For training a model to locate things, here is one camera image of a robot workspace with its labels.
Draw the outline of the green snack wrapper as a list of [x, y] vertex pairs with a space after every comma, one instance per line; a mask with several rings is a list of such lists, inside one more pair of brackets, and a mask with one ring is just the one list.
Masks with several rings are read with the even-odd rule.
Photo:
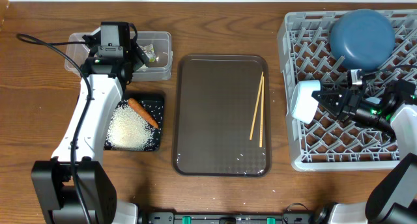
[[149, 58], [150, 63], [153, 63], [156, 60], [156, 54], [154, 52], [154, 46], [152, 44], [149, 44], [146, 46], [140, 46], [140, 48], [143, 50], [145, 55]]

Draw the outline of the light blue bowl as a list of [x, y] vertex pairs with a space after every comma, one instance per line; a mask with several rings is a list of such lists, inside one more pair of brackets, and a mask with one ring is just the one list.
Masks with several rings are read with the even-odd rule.
[[319, 80], [300, 81], [296, 84], [291, 96], [291, 116], [303, 123], [309, 124], [317, 111], [318, 101], [312, 97], [314, 91], [321, 90]]

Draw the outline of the orange carrot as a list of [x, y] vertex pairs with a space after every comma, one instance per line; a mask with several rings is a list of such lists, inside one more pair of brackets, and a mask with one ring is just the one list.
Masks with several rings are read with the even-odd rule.
[[145, 108], [135, 99], [129, 98], [128, 105], [143, 119], [145, 119], [151, 126], [158, 129], [159, 125], [154, 118], [145, 110]]

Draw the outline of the dark blue plate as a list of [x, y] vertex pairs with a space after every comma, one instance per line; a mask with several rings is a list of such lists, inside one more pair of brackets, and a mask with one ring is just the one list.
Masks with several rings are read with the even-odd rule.
[[348, 12], [330, 31], [333, 56], [343, 58], [346, 69], [376, 71], [394, 50], [395, 34], [390, 21], [381, 13], [360, 9]]

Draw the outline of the light blue cup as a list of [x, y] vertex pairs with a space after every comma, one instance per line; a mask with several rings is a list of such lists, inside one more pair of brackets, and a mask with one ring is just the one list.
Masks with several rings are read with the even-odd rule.
[[378, 105], [381, 102], [381, 99], [377, 97], [368, 97], [366, 98], [366, 101]]

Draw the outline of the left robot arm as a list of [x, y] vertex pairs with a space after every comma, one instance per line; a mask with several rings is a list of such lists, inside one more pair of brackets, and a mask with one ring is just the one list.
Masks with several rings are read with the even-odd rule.
[[83, 39], [90, 53], [82, 65], [45, 43], [74, 66], [81, 83], [65, 136], [49, 160], [33, 165], [36, 196], [46, 223], [141, 223], [138, 205], [118, 200], [102, 158], [113, 112], [134, 68], [149, 59], [132, 23], [103, 21]]

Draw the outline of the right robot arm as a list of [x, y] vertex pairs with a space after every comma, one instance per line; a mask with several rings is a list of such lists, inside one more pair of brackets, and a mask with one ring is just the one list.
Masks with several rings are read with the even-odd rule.
[[312, 97], [339, 119], [348, 118], [394, 138], [399, 163], [371, 192], [366, 203], [336, 204], [325, 223], [416, 222], [416, 86], [392, 81], [374, 104], [349, 89], [313, 91]]

